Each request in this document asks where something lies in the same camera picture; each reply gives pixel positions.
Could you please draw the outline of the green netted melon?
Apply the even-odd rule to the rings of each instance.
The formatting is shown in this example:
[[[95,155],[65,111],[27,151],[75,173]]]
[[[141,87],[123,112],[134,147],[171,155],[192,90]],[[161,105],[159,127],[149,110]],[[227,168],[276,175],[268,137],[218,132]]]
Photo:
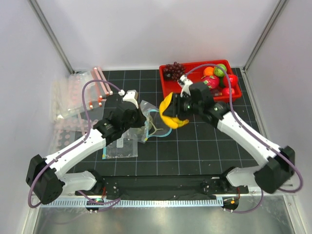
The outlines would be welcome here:
[[[140,127],[137,131],[137,135],[144,140],[151,137],[161,137],[159,133],[163,131],[163,128],[157,128],[154,124],[153,117],[148,115],[143,127]]]

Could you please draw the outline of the clear zip bag white label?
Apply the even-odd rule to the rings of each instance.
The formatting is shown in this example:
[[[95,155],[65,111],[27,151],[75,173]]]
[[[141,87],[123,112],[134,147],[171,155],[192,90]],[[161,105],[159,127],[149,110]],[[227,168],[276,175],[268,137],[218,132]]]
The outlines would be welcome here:
[[[119,138],[103,148],[102,159],[138,157],[137,140]]]

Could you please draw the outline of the yellow banana bunch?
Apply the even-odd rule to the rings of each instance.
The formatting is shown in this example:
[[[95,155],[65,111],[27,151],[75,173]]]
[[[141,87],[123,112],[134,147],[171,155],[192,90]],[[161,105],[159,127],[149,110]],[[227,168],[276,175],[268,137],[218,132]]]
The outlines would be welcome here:
[[[169,107],[172,100],[173,93],[169,93],[167,97],[160,103],[159,113],[162,121],[171,129],[177,129],[183,127],[189,123],[189,120],[180,120],[177,117],[168,117],[164,115],[165,110]]]

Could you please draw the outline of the clear zip bag blue zipper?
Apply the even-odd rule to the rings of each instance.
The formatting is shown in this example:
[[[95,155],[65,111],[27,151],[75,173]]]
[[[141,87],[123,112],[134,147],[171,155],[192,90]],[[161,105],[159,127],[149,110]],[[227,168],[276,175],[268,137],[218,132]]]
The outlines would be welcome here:
[[[145,143],[150,138],[167,137],[171,134],[172,128],[161,120],[158,108],[144,100],[141,101],[140,107],[146,121],[140,128],[130,128],[125,133],[126,138]]]

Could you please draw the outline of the red apple large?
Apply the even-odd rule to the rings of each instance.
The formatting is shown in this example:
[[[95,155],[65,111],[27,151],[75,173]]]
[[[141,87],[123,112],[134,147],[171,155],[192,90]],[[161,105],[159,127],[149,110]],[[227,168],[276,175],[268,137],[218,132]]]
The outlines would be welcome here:
[[[231,87],[235,87],[238,84],[238,77],[236,75],[229,75]]]

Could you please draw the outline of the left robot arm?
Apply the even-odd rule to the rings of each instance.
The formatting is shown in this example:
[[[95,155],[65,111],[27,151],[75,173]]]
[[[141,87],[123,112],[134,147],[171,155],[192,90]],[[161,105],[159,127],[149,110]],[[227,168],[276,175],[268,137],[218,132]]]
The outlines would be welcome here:
[[[29,197],[35,194],[41,204],[49,204],[61,194],[79,190],[98,195],[104,180],[95,171],[69,174],[68,171],[90,154],[120,139],[130,128],[144,126],[146,117],[137,102],[136,93],[128,92],[108,117],[98,121],[83,137],[58,152],[42,158],[31,158],[26,183]]]

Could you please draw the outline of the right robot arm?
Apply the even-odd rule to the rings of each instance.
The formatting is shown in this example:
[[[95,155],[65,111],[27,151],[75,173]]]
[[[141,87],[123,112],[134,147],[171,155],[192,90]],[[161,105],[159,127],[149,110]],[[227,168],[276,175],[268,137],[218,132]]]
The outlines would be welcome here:
[[[161,119],[172,129],[186,125],[192,115],[231,137],[257,162],[254,167],[231,167],[224,172],[219,182],[223,192],[231,193],[238,186],[258,186],[273,194],[293,176],[294,150],[267,140],[231,111],[228,104],[216,102],[203,82],[189,85],[186,93],[170,93],[160,104]]]

